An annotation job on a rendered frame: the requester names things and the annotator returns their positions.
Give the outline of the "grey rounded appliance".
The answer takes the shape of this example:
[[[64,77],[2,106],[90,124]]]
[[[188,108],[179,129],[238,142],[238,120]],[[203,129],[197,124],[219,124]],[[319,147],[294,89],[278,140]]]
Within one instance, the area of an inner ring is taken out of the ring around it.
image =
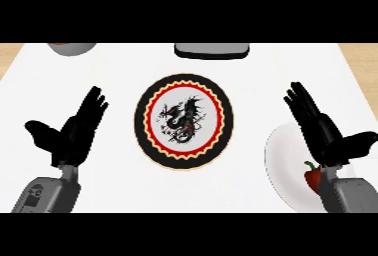
[[[175,53],[182,58],[203,60],[243,59],[250,52],[248,43],[176,43]]]

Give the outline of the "grey bowl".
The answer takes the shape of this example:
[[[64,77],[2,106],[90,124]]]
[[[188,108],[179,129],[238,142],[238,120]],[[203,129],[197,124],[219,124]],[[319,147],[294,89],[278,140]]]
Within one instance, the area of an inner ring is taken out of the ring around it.
[[[49,43],[52,50],[62,56],[79,56],[96,46],[95,43]]]

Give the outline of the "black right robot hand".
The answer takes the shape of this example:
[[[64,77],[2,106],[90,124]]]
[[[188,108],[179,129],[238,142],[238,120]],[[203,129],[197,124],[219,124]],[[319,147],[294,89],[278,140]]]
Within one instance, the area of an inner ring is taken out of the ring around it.
[[[370,154],[371,147],[378,142],[378,133],[368,131],[344,136],[331,117],[321,112],[300,82],[291,83],[284,100],[299,123],[312,157],[321,165],[346,165],[350,159]]]

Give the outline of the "red bell pepper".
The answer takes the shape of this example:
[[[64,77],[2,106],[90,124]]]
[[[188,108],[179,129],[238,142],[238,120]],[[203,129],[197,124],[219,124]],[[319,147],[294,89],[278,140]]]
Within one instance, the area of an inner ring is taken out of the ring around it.
[[[315,166],[310,161],[306,161],[305,164],[310,167],[310,170],[305,173],[307,185],[313,192],[319,193],[321,167]]]

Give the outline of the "plain white plate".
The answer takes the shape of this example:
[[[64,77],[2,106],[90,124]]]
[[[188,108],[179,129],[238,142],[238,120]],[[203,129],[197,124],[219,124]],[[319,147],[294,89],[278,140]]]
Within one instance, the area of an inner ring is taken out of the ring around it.
[[[265,166],[275,191],[287,205],[300,213],[325,213],[319,195],[307,185],[305,173],[315,161],[296,122],[281,125],[272,132],[265,147]]]

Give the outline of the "black dragon print plate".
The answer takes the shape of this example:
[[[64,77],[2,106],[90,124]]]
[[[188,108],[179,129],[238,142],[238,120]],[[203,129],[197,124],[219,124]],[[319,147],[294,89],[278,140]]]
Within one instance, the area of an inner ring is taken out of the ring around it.
[[[147,89],[135,112],[144,153],[163,167],[189,171],[220,156],[234,130],[234,112],[220,86],[197,74],[175,74]]]

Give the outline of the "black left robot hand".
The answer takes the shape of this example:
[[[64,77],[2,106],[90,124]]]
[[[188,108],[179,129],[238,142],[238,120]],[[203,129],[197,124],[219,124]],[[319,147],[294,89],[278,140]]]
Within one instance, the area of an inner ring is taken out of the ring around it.
[[[61,130],[37,120],[25,123],[36,146],[52,154],[54,167],[79,167],[86,161],[107,108],[102,89],[93,86],[77,114],[68,118]]]

